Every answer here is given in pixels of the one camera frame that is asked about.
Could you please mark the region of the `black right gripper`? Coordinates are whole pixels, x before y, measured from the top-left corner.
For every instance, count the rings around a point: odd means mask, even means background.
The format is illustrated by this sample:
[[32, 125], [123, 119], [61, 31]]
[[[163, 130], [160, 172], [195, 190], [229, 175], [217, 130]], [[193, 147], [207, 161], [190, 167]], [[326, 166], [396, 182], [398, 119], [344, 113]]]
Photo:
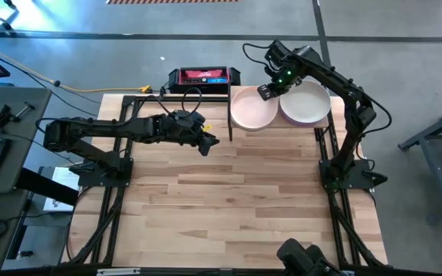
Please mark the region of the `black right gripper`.
[[270, 63], [274, 67], [270, 88], [266, 84], [257, 87], [263, 100], [280, 97], [281, 90], [288, 90], [301, 76], [302, 63], [299, 57], [270, 57]]

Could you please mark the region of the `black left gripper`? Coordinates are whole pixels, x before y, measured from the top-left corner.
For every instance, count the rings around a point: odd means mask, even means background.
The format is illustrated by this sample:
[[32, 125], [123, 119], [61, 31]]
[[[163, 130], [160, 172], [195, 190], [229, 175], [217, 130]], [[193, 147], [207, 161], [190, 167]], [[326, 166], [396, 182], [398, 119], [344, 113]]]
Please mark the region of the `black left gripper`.
[[205, 133], [203, 124], [205, 117], [198, 112], [189, 113], [180, 110], [167, 115], [157, 116], [157, 142], [199, 144], [198, 151], [207, 156], [211, 146], [219, 143], [216, 136]]

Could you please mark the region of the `peach plate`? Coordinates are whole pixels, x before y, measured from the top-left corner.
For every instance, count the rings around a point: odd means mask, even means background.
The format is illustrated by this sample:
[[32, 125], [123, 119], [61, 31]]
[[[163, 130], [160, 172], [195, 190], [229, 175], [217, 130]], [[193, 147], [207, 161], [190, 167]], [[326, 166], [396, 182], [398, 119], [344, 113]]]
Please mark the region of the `peach plate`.
[[245, 87], [236, 92], [230, 104], [232, 121], [247, 131], [258, 131], [268, 127], [279, 111], [279, 100], [263, 100], [257, 87]]

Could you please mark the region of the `light grey plate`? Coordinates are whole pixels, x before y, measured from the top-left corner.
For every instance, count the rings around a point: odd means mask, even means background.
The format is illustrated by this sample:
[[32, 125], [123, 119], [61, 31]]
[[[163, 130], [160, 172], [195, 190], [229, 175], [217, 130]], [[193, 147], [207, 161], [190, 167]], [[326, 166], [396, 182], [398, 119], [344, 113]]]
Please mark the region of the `light grey plate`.
[[321, 84], [304, 80], [279, 97], [279, 106], [288, 121], [310, 125], [327, 117], [332, 101], [329, 92]]

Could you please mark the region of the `red and black power station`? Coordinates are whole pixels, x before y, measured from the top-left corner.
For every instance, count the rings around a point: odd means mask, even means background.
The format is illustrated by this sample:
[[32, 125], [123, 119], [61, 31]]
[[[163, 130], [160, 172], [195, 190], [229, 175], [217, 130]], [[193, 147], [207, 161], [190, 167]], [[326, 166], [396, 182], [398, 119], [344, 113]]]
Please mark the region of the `red and black power station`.
[[231, 86], [240, 86], [240, 72], [234, 67], [181, 67], [169, 73], [167, 90], [183, 94], [196, 87], [202, 94], [228, 94]]

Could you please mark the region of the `black bulky equipment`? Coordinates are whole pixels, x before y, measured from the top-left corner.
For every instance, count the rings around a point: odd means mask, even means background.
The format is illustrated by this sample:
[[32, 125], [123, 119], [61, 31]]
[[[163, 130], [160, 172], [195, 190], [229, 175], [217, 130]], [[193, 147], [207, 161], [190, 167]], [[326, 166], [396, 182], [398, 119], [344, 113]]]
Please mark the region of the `black bulky equipment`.
[[317, 245], [304, 248], [297, 240], [286, 240], [277, 251], [285, 276], [347, 276], [331, 264]]

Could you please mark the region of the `white paper sheet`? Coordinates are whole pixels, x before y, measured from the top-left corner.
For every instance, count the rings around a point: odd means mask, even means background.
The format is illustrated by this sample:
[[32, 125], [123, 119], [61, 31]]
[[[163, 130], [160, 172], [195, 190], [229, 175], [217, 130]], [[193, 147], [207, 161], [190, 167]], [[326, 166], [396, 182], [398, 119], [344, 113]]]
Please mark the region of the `white paper sheet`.
[[[58, 182], [68, 188], [72, 188], [76, 191], [80, 191], [81, 188], [78, 186], [79, 176], [74, 174], [66, 167], [54, 168], [54, 172], [51, 178], [53, 181]], [[59, 202], [55, 199], [47, 197], [43, 207], [44, 212], [71, 212], [73, 206]]]

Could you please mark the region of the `black desk support bar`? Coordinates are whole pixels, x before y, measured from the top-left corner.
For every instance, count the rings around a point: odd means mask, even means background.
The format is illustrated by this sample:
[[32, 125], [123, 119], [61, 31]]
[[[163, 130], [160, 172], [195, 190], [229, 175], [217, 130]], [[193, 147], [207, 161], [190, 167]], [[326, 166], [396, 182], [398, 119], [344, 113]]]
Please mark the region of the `black desk support bar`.
[[21, 170], [15, 188], [55, 199], [67, 205], [75, 206], [78, 202], [77, 190], [43, 177], [26, 168]]

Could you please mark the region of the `grey metal stand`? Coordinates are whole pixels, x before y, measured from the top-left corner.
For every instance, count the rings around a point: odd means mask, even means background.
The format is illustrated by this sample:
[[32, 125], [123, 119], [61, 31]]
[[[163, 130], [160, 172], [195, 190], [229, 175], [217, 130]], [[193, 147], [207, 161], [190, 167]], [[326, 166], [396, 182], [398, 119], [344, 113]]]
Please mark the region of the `grey metal stand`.
[[[442, 117], [436, 123], [413, 135], [403, 143], [399, 143], [397, 147], [404, 152], [416, 145], [421, 148], [428, 168], [441, 191], [440, 194], [442, 195], [442, 169], [440, 167], [439, 159], [433, 154], [431, 149], [430, 141], [433, 140], [442, 140]], [[430, 224], [442, 222], [442, 213], [429, 215], [427, 220]]]

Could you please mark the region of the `black clamp tool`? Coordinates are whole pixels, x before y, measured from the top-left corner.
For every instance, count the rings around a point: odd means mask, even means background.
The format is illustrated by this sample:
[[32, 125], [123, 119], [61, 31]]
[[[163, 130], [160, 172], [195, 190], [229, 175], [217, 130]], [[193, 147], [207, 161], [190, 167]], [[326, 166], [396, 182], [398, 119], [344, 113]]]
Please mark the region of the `black clamp tool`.
[[19, 123], [21, 121], [22, 115], [28, 110], [34, 110], [35, 107], [29, 102], [25, 102], [25, 107], [18, 113], [13, 114], [11, 108], [8, 105], [4, 105], [0, 110], [0, 131], [4, 131], [4, 126], [10, 122]]

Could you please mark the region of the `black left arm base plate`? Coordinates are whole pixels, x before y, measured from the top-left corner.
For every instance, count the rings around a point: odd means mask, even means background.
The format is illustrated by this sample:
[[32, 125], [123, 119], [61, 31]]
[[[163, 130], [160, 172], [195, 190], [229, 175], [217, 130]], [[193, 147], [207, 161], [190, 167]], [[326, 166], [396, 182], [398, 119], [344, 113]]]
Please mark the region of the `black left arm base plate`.
[[123, 188], [130, 185], [133, 164], [131, 158], [120, 158], [119, 169], [112, 170], [103, 169], [97, 163], [86, 160], [85, 164], [70, 168], [70, 171], [79, 176], [79, 186]]

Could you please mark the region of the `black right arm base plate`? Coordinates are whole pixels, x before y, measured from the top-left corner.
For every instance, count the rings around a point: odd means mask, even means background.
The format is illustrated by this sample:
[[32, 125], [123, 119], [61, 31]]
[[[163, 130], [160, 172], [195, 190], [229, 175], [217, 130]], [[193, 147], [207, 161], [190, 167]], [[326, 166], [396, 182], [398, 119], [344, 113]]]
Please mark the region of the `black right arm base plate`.
[[326, 192], [334, 192], [339, 189], [371, 189], [374, 187], [372, 177], [365, 175], [365, 172], [370, 169], [368, 161], [355, 160], [342, 177], [333, 176], [330, 165], [331, 162], [327, 159], [320, 160], [318, 163], [322, 188]]

